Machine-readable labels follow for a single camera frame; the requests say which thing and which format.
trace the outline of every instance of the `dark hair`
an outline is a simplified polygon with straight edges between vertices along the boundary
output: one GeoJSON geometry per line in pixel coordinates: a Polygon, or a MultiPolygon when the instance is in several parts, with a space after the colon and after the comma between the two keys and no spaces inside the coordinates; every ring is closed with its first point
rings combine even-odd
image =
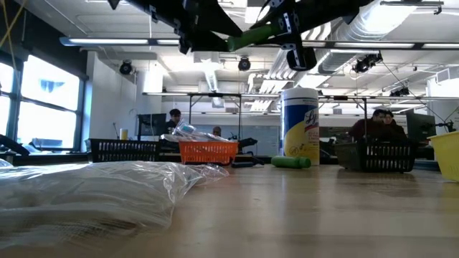
{"type": "Polygon", "coordinates": [[[386,111],[382,110],[382,109],[377,109],[373,112],[373,117],[375,116],[378,116],[379,114],[385,114],[386,115],[386,111]]]}
{"type": "Polygon", "coordinates": [[[394,113],[389,110],[386,110],[386,115],[390,115],[391,118],[394,118],[394,113]]]}
{"type": "Polygon", "coordinates": [[[171,117],[174,117],[174,116],[179,116],[179,115],[181,115],[181,112],[180,112],[180,110],[174,108],[173,110],[171,110],[171,111],[169,112],[169,114],[171,115],[171,117]]]}

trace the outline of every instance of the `yellow cable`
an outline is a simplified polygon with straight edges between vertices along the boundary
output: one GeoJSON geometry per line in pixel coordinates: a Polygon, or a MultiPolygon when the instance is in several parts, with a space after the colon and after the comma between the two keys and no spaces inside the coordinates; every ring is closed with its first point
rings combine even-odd
{"type": "Polygon", "coordinates": [[[21,7],[19,8],[19,10],[18,10],[16,16],[15,16],[14,19],[13,19],[13,22],[11,23],[11,26],[8,26],[8,29],[6,30],[5,35],[3,36],[3,38],[2,38],[1,41],[0,41],[0,49],[1,49],[1,47],[3,46],[3,43],[5,43],[6,38],[11,34],[11,30],[13,29],[14,25],[16,24],[17,19],[18,19],[19,16],[21,15],[22,9],[24,8],[24,6],[25,6],[26,3],[27,3],[27,0],[23,0],[23,2],[22,2],[22,4],[21,4],[21,7]]]}
{"type": "MultiPolygon", "coordinates": [[[[6,12],[6,4],[4,3],[3,5],[3,15],[5,16],[5,24],[6,24],[6,27],[8,28],[9,25],[8,25],[8,14],[6,12]]],[[[13,50],[13,42],[11,40],[11,35],[10,34],[7,34],[7,37],[8,37],[8,43],[9,43],[9,51],[11,52],[11,59],[13,61],[13,69],[14,69],[14,74],[16,75],[16,83],[19,84],[19,74],[17,72],[17,68],[16,68],[16,59],[14,58],[14,50],[13,50]]]]}

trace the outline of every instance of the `plastic basket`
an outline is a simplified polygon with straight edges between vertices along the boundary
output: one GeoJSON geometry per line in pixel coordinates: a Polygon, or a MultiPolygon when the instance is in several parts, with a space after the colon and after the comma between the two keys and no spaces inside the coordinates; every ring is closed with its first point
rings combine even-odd
{"type": "Polygon", "coordinates": [[[180,142],[181,162],[218,163],[228,166],[236,158],[239,143],[180,142]]]}
{"type": "Polygon", "coordinates": [[[90,161],[157,161],[159,143],[138,140],[87,139],[86,148],[90,161]]]}
{"type": "Polygon", "coordinates": [[[459,132],[432,136],[429,139],[432,141],[443,177],[459,181],[459,132]]]}
{"type": "Polygon", "coordinates": [[[335,146],[339,165],[365,172],[410,172],[416,159],[415,143],[346,143],[335,146]]]}

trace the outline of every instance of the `yellow bin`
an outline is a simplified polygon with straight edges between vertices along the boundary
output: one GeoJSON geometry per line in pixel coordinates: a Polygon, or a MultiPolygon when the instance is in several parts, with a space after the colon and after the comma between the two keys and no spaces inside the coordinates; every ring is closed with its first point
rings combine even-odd
{"type": "Polygon", "coordinates": [[[429,137],[442,175],[446,179],[459,181],[459,131],[429,137]]]}

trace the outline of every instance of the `orange basket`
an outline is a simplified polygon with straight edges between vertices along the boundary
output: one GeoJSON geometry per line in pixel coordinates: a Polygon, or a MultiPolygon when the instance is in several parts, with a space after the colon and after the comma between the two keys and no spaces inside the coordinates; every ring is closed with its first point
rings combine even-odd
{"type": "Polygon", "coordinates": [[[236,158],[239,143],[180,142],[181,162],[221,163],[229,165],[236,158]]]}

